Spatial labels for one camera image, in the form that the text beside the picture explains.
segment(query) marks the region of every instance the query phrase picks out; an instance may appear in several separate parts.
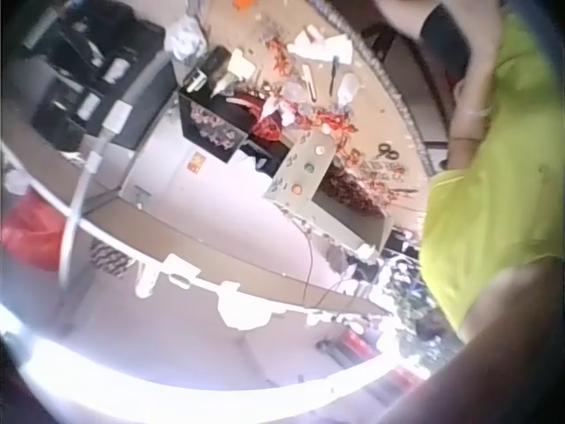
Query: black box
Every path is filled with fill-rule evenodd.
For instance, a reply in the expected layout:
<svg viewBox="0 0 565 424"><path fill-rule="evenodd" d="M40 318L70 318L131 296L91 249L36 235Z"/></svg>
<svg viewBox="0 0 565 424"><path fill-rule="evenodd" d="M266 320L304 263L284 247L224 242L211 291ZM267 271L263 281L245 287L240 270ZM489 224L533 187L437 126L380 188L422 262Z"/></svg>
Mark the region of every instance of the black box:
<svg viewBox="0 0 565 424"><path fill-rule="evenodd" d="M225 97L210 98L208 84L198 91L178 93L183 135L223 162L229 162L247 140L255 117L240 105L228 103Z"/></svg>

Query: white wall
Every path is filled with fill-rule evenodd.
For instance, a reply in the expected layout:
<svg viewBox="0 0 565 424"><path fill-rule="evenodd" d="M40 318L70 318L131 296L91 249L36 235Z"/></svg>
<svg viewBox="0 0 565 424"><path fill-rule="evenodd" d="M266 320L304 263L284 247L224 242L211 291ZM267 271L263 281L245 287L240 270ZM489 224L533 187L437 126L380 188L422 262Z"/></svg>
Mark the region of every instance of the white wall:
<svg viewBox="0 0 565 424"><path fill-rule="evenodd" d="M207 159L200 172L186 169L192 155ZM261 196L268 178L238 163L226 164L182 135L176 120L164 118L133 167L123 197L133 201L135 186L151 193L146 211L180 231L238 259L306 280L310 247L304 234ZM311 283L338 281L313 243Z"/></svg>

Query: scissors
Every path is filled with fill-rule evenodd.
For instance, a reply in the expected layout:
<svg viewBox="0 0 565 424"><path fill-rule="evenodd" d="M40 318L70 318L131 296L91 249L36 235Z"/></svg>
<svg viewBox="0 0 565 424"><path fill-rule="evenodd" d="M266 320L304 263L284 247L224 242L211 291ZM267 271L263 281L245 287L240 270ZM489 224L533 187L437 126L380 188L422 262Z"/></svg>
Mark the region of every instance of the scissors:
<svg viewBox="0 0 565 424"><path fill-rule="evenodd" d="M379 145L379 155L377 157L386 157L391 161L395 161L400 157L400 154L393 150L388 143L381 143Z"/></svg>

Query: red bag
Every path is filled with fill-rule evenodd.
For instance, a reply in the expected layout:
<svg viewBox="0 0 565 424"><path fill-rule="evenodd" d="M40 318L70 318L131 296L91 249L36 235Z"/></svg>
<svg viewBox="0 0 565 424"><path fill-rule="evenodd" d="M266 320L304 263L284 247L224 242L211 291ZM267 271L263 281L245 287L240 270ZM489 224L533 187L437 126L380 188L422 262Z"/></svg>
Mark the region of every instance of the red bag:
<svg viewBox="0 0 565 424"><path fill-rule="evenodd" d="M4 251L36 268L58 271L64 222L56 209L28 190L3 221Z"/></svg>

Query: table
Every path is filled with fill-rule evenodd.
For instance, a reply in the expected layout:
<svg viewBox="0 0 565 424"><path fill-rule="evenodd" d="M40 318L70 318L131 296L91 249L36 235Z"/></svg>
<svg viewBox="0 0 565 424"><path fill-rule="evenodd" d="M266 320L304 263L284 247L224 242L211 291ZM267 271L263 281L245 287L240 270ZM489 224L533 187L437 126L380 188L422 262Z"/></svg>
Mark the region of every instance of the table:
<svg viewBox="0 0 565 424"><path fill-rule="evenodd" d="M258 84L267 81L272 85L286 80L275 69L275 54L266 44L273 35L287 44L308 25L314 25L325 37L347 34L355 47L353 63L338 67L335 87L345 73L353 72L363 88L350 105L350 123L357 131L341 143L337 155L372 202L384 215L394 218L395 227L418 238L427 180L433 175L431 161L410 112L380 62L332 6L324 0L259 0L237 11L231 0L209 0L202 24L211 44L243 50L258 67L253 78ZM334 102L328 94L331 64L299 57L291 60L298 69L303 63L310 65L318 92L315 106L330 109ZM296 129L283 132L290 143L303 134ZM340 134L332 135L336 143L343 141ZM397 155L389 155L387 148Z"/></svg>

